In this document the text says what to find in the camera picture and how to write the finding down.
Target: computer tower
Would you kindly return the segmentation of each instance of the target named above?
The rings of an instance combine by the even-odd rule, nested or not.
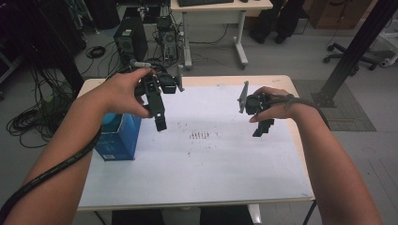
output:
[[[135,59],[138,62],[144,61],[148,45],[141,18],[131,17],[121,21],[114,39],[124,66],[131,59]]]
[[[159,32],[164,60],[177,59],[176,30],[171,27]]]

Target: black pants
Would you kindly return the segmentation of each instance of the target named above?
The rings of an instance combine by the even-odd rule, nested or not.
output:
[[[270,0],[273,7],[261,10],[253,28],[261,38],[266,38],[276,22],[275,30],[279,36],[289,38],[295,32],[299,22],[299,14],[305,0],[288,0],[283,6],[283,0]]]
[[[201,207],[201,225],[253,225],[247,205]],[[112,225],[164,225],[160,209],[112,212]]]

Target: blue cardboard box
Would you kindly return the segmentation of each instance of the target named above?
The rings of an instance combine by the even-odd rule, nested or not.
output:
[[[134,159],[141,120],[141,117],[131,114],[107,114],[105,116],[96,146],[96,150],[103,160]]]

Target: table leg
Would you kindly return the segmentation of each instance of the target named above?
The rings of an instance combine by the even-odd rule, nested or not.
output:
[[[235,47],[237,48],[237,54],[239,55],[240,63],[242,68],[245,68],[248,64],[248,58],[246,57],[246,53],[242,47],[242,33],[243,33],[243,24],[245,23],[246,10],[241,10],[239,13],[239,25],[237,28],[237,37],[234,37]]]
[[[188,37],[188,21],[187,12],[182,13],[182,29],[184,31],[184,68],[187,70],[192,69],[190,39]]]

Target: wrist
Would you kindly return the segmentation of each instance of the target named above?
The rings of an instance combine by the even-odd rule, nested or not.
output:
[[[294,103],[290,106],[289,115],[296,123],[307,119],[322,119],[316,108],[300,103]]]

